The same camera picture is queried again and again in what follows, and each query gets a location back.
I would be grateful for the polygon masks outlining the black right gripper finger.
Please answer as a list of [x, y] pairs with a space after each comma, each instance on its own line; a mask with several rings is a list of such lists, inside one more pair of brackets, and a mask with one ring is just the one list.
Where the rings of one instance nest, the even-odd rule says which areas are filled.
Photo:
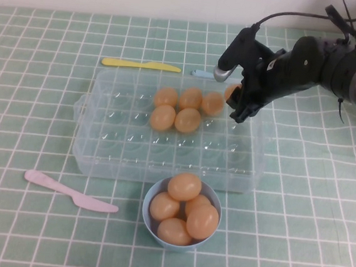
[[242, 84], [230, 84], [227, 88], [226, 103], [234, 110], [242, 111], [246, 105], [246, 89]]
[[248, 99], [246, 100], [245, 108], [242, 111], [233, 109], [230, 113], [230, 118], [237, 123], [243, 123], [248, 117], [254, 117], [262, 108], [262, 104]]

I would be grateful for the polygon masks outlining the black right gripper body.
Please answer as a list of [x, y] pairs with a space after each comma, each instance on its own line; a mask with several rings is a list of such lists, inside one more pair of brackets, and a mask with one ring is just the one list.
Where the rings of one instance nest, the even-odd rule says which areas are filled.
[[271, 49], [256, 42], [255, 57], [248, 69], [243, 71], [240, 96], [245, 109], [260, 110], [275, 99], [293, 93], [293, 58], [291, 52]]

